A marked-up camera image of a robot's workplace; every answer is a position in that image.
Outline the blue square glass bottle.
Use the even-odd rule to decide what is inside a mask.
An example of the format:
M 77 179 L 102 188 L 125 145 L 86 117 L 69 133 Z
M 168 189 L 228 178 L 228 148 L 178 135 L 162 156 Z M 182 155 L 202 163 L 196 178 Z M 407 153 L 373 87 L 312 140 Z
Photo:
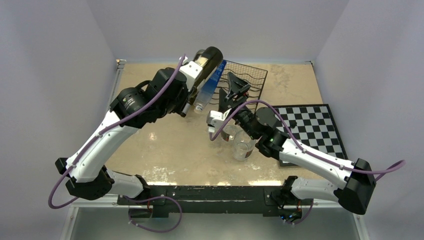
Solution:
M 211 77 L 206 81 L 206 83 L 201 88 L 200 92 L 197 94 L 197 97 L 194 101 L 194 112 L 200 114 L 204 108 L 211 101 L 215 90 L 218 86 L 218 83 L 221 79 L 222 73 L 227 64 L 226 60 L 223 60 L 222 63 L 217 67 L 215 72 Z

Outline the black wire wine rack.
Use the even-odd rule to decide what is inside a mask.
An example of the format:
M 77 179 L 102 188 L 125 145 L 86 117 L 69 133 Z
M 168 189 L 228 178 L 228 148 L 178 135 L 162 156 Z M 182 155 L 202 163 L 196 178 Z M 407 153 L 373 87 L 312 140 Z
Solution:
M 267 70 L 230 60 L 224 60 L 222 64 L 224 66 L 217 67 L 214 72 L 220 78 L 214 94 L 209 101 L 212 110 L 219 109 L 219 91 L 224 90 L 228 93 L 230 90 L 228 73 L 232 73 L 234 76 L 250 84 L 250 88 L 246 93 L 247 101 L 259 100 L 261 98 L 268 75 Z

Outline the clear bottle silver cap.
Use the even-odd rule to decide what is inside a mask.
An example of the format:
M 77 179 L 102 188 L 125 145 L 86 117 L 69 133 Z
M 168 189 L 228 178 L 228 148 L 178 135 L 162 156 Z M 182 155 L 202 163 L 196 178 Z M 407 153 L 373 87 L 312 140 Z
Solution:
M 233 145 L 235 143 L 237 133 L 241 131 L 242 128 L 239 125 L 229 123 L 221 131 L 220 137 L 225 143 Z

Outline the dark brown glass bottle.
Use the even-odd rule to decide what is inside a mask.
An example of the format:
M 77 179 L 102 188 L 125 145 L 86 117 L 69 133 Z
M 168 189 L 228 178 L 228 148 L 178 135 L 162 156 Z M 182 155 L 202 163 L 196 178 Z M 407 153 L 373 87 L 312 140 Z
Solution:
M 224 57 L 222 52 L 215 46 L 209 46 L 204 49 L 202 56 L 195 62 L 203 68 L 203 73 L 201 74 L 202 82 L 195 88 L 195 98 L 197 97 L 199 91 L 211 75 L 215 72 L 215 69 L 222 63 Z M 187 114 L 180 114 L 181 117 L 186 117 Z

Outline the clear bottle white cap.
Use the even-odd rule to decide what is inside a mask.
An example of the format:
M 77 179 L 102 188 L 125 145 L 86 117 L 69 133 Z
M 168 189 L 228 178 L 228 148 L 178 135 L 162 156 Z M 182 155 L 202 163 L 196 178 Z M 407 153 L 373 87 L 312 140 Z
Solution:
M 255 148 L 256 140 L 249 136 L 244 130 L 236 133 L 233 139 L 232 156 L 240 162 L 246 161 Z

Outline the clear glass bottle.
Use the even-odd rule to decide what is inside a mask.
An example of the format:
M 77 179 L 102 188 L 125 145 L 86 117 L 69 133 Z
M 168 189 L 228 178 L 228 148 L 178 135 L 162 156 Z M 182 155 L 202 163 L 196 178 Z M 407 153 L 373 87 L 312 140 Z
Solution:
M 194 55 L 193 61 L 196 62 L 204 53 L 204 49 L 200 49 L 196 52 L 196 54 Z

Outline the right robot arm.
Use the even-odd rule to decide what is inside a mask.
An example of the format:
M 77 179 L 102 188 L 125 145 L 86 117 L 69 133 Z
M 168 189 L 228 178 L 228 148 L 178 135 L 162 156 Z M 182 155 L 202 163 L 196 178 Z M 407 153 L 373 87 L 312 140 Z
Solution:
M 323 177 L 323 180 L 307 180 L 289 177 L 285 180 L 280 196 L 288 204 L 296 200 L 320 199 L 333 201 L 351 213 L 364 215 L 377 185 L 368 161 L 342 159 L 316 150 L 295 139 L 289 131 L 279 125 L 285 121 L 269 104 L 252 112 L 247 91 L 250 84 L 234 75 L 227 74 L 228 91 L 219 91 L 218 118 L 207 124 L 223 129 L 229 120 L 256 141 L 256 148 L 265 157 L 293 163 Z

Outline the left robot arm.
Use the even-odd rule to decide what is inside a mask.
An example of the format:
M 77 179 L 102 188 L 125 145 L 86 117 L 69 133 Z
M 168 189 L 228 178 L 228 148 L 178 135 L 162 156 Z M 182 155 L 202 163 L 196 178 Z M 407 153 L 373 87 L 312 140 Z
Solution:
M 152 80 L 123 89 L 89 140 L 71 157 L 60 157 L 55 165 L 65 186 L 76 198 L 96 200 L 106 194 L 130 197 L 138 205 L 146 203 L 149 191 L 138 175 L 119 173 L 105 166 L 112 154 L 146 124 L 167 114 L 185 114 L 195 80 L 202 73 L 194 63 L 162 68 Z

